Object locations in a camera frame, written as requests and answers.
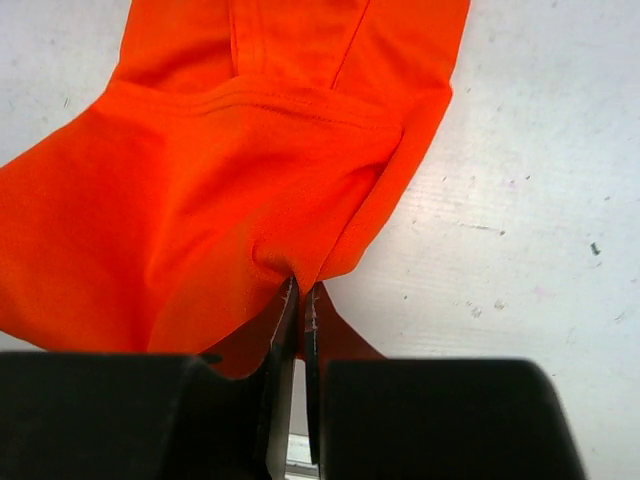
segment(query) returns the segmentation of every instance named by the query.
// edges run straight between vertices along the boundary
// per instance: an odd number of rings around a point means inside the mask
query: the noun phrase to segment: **orange fabric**
[[[133,0],[105,93],[0,170],[0,328],[198,352],[354,268],[450,99],[467,0]]]

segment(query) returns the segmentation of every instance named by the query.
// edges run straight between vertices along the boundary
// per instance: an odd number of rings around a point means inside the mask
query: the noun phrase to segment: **scratched surface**
[[[101,92],[127,8],[0,0],[0,164]],[[638,25],[636,0],[477,0],[426,161],[328,284],[386,354],[537,361],[603,480],[640,478]]]

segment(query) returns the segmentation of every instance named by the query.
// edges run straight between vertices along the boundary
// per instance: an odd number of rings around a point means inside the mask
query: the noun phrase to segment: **orange cloth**
[[[105,93],[0,170],[0,329],[199,352],[354,268],[450,99],[467,0],[133,0]]]

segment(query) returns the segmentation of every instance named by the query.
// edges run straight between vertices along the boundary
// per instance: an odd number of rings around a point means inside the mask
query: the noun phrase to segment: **white surface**
[[[0,0],[0,164],[100,93],[127,6]],[[383,353],[539,362],[603,480],[640,478],[639,25],[637,0],[477,0],[427,160],[328,285]]]

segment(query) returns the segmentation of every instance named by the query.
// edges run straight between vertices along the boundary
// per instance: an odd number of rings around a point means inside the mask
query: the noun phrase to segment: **dark speck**
[[[597,257],[598,255],[600,255],[600,254],[602,253],[602,250],[600,250],[600,249],[598,248],[598,245],[596,245],[596,242],[593,242],[593,243],[590,245],[590,247],[591,247],[591,253],[593,253],[593,255],[594,255],[594,256],[596,256],[596,257]]]

